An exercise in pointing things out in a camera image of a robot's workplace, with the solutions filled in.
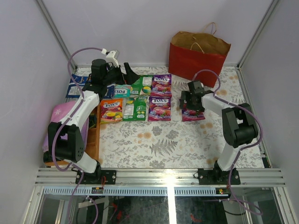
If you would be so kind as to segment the small purple candy pack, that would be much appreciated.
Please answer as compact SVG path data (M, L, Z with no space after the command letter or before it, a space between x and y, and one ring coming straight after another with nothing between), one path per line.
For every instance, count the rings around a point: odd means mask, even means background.
M153 97L172 97L171 83L171 74L154 75L150 95Z

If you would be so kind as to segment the green snack bag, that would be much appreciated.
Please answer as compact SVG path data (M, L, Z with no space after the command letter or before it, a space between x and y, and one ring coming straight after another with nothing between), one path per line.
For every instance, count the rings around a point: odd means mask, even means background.
M143 75L131 85L130 94L138 96L149 96L151 94L151 84L153 76Z
M123 121L145 121L147 97L127 98Z

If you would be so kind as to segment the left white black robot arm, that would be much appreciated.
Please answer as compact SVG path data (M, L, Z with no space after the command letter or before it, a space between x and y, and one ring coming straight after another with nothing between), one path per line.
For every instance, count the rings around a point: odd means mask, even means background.
M124 63L125 72L106 60L92 61L90 79L81 89L81 96L71 110L58 122L48 125L49 154L54 164L66 161L68 166L78 170L84 182L97 184L102 180L100 163L85 152L81 134L90 113L104 98L111 84L133 84L139 76L132 71L129 63Z

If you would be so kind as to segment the green Fox's candy bag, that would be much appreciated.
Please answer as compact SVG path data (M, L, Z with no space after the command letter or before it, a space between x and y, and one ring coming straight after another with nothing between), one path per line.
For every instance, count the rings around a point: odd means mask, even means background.
M131 85L116 85L114 89L114 98L128 98L131 94Z

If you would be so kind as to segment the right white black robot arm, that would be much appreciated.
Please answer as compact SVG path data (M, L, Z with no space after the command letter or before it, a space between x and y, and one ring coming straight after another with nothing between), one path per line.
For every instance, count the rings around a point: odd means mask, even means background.
M211 90L204 90L200 81L188 83L189 90L181 92L180 108L204 112L211 110L222 119L223 137L226 142L221 156L211 170L198 169L200 185L240 185L235 168L242 147L250 145L258 136L256 121L249 104L231 105L218 99Z

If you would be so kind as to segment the purple Fox's berries bag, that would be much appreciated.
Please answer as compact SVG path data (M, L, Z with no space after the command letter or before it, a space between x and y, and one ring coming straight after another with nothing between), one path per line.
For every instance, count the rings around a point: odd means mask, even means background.
M170 121L171 98L149 97L148 121Z

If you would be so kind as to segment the blue chips bag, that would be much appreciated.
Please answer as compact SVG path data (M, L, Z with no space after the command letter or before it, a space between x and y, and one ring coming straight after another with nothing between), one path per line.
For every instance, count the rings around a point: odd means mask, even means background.
M92 91L99 94L100 100L114 98L115 84L108 86L97 85L92 83L90 76L78 76L75 74L72 74L72 79L70 79L66 98L79 98L81 96L81 91L74 81L79 85L84 94L86 94L87 91Z

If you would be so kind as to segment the orange candy bag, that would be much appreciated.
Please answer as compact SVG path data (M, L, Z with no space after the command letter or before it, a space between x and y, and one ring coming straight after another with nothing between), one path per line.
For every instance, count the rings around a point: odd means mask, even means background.
M104 99L100 103L100 123L117 123L123 120L123 99Z

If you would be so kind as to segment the red paper bag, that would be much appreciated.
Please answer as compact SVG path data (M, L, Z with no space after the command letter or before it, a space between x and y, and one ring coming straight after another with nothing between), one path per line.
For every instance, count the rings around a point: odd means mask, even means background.
M231 48L216 31L176 33L170 41L169 73L213 88Z

